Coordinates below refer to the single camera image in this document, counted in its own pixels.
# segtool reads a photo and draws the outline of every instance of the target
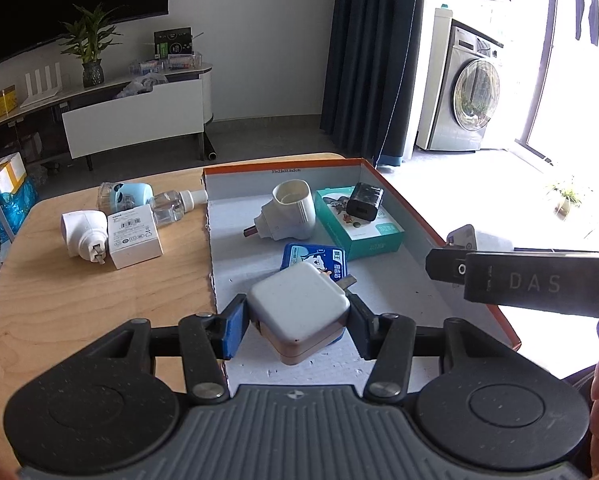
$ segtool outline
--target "blue plastic bag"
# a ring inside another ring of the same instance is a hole
[[[16,193],[0,193],[0,206],[13,233],[17,234],[26,216],[38,200],[37,190],[28,176]],[[0,243],[7,240],[6,229],[0,221]]]

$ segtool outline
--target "green and white box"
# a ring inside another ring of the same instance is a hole
[[[315,211],[335,245],[346,251],[349,260],[391,253],[399,249],[404,230],[380,207],[372,222],[350,216],[346,204],[354,187],[321,189],[315,193]]]

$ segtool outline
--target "washing machine door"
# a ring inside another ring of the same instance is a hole
[[[496,67],[486,59],[469,61],[459,73],[452,93],[457,124],[468,132],[482,130],[495,113],[499,96]]]

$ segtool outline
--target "white router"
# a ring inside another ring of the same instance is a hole
[[[51,97],[56,96],[63,88],[61,84],[61,68],[59,67],[59,62],[55,63],[55,75],[57,76],[57,86],[53,87],[52,81],[50,79],[50,67],[46,65],[46,90],[41,89],[41,73],[39,73],[39,69],[35,70],[35,79],[37,83],[37,93],[33,94],[32,92],[32,82],[30,81],[30,72],[26,74],[26,90],[28,90],[28,98],[20,105],[20,108],[25,108],[26,106],[30,106],[31,104],[38,103],[40,101],[45,101],[46,99],[50,99]]]

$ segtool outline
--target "baseboard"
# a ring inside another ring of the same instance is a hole
[[[285,115],[275,117],[250,117],[246,119],[229,119],[212,121],[206,125],[211,134],[236,132],[244,130],[262,130],[264,128],[319,128],[321,115]]]

